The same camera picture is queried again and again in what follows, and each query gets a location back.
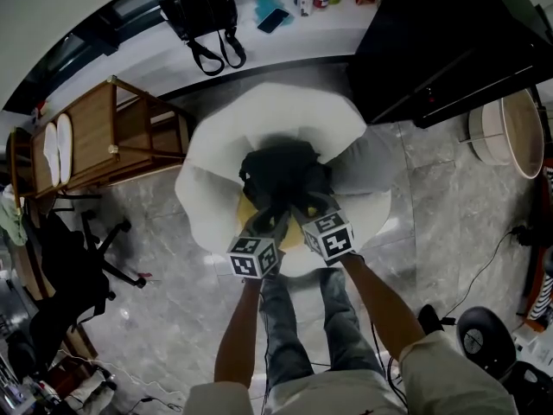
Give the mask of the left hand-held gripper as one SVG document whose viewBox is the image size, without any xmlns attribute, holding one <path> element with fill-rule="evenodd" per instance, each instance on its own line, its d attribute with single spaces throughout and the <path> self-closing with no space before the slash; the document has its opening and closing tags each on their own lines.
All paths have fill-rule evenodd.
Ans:
<svg viewBox="0 0 553 415">
<path fill-rule="evenodd" d="M 226 253 L 235 276 L 263 278 L 276 269 L 280 263 L 276 243 L 284 240 L 290 216 L 279 207 L 265 207 L 245 223 L 242 236 L 232 240 Z M 267 235 L 272 239 L 254 238 Z"/>
</svg>

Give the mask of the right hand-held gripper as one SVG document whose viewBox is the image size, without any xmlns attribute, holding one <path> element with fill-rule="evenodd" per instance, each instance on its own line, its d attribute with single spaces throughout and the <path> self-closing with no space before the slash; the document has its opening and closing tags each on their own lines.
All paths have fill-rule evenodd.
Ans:
<svg viewBox="0 0 553 415">
<path fill-rule="evenodd" d="M 329 194 L 307 192 L 290 206 L 305 242 L 327 266 L 353 251 L 353 228 L 338 202 Z"/>
</svg>

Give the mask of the black garment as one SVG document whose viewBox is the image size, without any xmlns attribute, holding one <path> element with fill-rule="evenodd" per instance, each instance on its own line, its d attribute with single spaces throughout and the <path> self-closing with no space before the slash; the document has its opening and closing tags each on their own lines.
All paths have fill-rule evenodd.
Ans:
<svg viewBox="0 0 553 415">
<path fill-rule="evenodd" d="M 304 141 L 250 152 L 241 164 L 239 177 L 246 198 L 257 210 L 275 207 L 289 212 L 304 193 L 333 194 L 331 169 L 319 162 L 319 154 Z"/>
</svg>

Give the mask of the white egg-shaped seat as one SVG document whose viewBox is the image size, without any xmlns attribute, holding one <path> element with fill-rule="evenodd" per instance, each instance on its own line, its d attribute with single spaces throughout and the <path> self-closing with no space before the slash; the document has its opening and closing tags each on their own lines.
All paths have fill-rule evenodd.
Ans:
<svg viewBox="0 0 553 415">
<path fill-rule="evenodd" d="M 175 182 L 195 242 L 225 257 L 231 271 L 227 250 L 258 211 L 243 192 L 241 164 L 254 150 L 291 141 L 310 143 L 319 162 L 331 169 L 332 197 L 352 225 L 354 251 L 376 236 L 389 218 L 389 150 L 354 105 L 337 93 L 260 84 L 200 122 Z M 327 266 L 309 249 L 292 214 L 276 248 L 280 263 L 265 277 L 299 277 Z"/>
</svg>

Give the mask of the person's left forearm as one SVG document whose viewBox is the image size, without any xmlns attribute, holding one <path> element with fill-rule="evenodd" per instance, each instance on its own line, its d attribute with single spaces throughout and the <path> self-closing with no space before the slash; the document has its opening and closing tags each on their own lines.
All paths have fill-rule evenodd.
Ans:
<svg viewBox="0 0 553 415">
<path fill-rule="evenodd" d="M 247 278 L 219 345 L 214 365 L 215 382 L 251 386 L 255 368 L 257 313 L 262 281 Z"/>
</svg>

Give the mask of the person's right forearm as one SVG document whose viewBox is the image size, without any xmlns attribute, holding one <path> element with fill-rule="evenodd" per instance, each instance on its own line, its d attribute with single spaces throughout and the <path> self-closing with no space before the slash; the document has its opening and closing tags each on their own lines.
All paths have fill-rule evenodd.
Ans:
<svg viewBox="0 0 553 415">
<path fill-rule="evenodd" d="M 422 326 L 405 301 L 359 255 L 348 253 L 340 262 L 357 288 L 381 342 L 399 361 L 407 347 L 425 337 Z"/>
</svg>

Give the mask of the person's blue jeans legs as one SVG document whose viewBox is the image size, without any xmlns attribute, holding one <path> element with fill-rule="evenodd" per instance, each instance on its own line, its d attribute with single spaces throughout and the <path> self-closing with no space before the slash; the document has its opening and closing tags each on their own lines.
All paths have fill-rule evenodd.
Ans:
<svg viewBox="0 0 553 415">
<path fill-rule="evenodd" d="M 371 370 L 383 374 L 377 356 L 360 331 L 359 319 L 346 293 L 343 271 L 321 270 L 319 284 L 330 370 Z M 259 312 L 267 335 L 267 389 L 313 375 L 308 354 L 297 335 L 296 313 L 282 276 L 263 281 Z"/>
</svg>

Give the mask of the black smartphone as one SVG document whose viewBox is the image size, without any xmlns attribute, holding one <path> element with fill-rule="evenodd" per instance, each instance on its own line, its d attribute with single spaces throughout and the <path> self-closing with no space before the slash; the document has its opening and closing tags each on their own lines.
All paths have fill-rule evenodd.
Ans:
<svg viewBox="0 0 553 415">
<path fill-rule="evenodd" d="M 275 8 L 258 24 L 257 29 L 267 35 L 270 35 L 288 19 L 288 11 L 281 8 Z"/>
</svg>

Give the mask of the black office chair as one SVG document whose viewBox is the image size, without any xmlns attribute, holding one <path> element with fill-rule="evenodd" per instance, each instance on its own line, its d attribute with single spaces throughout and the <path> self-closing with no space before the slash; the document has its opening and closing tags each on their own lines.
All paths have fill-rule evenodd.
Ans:
<svg viewBox="0 0 553 415">
<path fill-rule="evenodd" d="M 69 329 L 81 315 L 105 313 L 108 300 L 115 299 L 107 274 L 132 286 L 143 288 L 144 278 L 133 279 L 105 260 L 105 253 L 119 233 L 131 224 L 124 219 L 100 241 L 92 234 L 89 221 L 96 214 L 81 214 L 82 231 L 71 231 L 61 217 L 51 212 L 35 232 L 41 245 L 41 270 L 54 288 L 51 297 L 38 302 L 38 312 L 26 329 L 8 337 L 8 359 L 16 379 L 42 378 L 52 364 Z"/>
</svg>

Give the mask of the black round floor fan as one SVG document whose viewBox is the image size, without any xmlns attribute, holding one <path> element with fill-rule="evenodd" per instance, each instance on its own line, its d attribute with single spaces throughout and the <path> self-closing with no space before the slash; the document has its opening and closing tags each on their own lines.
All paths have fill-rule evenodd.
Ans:
<svg viewBox="0 0 553 415">
<path fill-rule="evenodd" d="M 512 336 L 488 308 L 476 306 L 457 320 L 456 334 L 463 354 L 494 379 L 502 379 L 517 360 Z"/>
</svg>

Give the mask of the round white side table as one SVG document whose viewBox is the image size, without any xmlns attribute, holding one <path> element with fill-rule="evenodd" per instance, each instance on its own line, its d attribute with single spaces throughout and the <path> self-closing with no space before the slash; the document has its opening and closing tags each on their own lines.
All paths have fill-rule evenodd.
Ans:
<svg viewBox="0 0 553 415">
<path fill-rule="evenodd" d="M 468 138 L 476 156 L 492 166 L 513 165 L 524 178 L 538 176 L 543 165 L 544 133 L 527 89 L 487 103 L 468 116 Z"/>
</svg>

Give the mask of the black glass-door fridge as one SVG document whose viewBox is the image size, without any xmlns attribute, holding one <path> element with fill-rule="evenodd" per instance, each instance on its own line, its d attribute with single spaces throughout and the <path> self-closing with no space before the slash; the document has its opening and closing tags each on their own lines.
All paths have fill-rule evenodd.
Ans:
<svg viewBox="0 0 553 415">
<path fill-rule="evenodd" d="M 436 125 L 553 78 L 531 0 L 381 0 L 346 70 L 369 125 Z"/>
</svg>

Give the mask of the black handbag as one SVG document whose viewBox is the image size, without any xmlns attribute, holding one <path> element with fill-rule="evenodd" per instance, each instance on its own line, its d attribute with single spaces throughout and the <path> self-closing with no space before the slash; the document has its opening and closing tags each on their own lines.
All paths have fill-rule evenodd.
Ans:
<svg viewBox="0 0 553 415">
<path fill-rule="evenodd" d="M 225 66 L 240 69 L 247 60 L 244 47 L 236 37 L 238 11 L 234 0 L 157 0 L 163 18 L 192 51 L 198 68 L 201 60 L 217 61 L 219 67 L 204 70 L 207 76 L 220 74 Z M 220 54 L 197 42 L 199 37 L 214 33 L 219 38 Z"/>
</svg>

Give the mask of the striped pillow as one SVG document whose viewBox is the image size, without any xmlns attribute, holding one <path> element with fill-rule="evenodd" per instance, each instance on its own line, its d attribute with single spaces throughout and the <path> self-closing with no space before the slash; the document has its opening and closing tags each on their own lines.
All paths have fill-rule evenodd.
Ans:
<svg viewBox="0 0 553 415">
<path fill-rule="evenodd" d="M 553 278 L 548 274 L 543 276 L 543 281 L 539 293 L 534 300 L 527 318 L 536 321 L 549 308 L 551 303 L 551 293 L 553 292 Z"/>
</svg>

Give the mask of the green cloth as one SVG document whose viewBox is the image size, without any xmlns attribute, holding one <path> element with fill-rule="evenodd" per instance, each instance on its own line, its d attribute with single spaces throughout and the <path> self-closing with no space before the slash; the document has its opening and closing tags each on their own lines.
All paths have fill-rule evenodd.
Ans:
<svg viewBox="0 0 553 415">
<path fill-rule="evenodd" d="M 7 185 L 0 193 L 0 227 L 7 232 L 15 246 L 25 246 L 27 234 L 22 214 L 17 212 L 13 186 Z"/>
</svg>

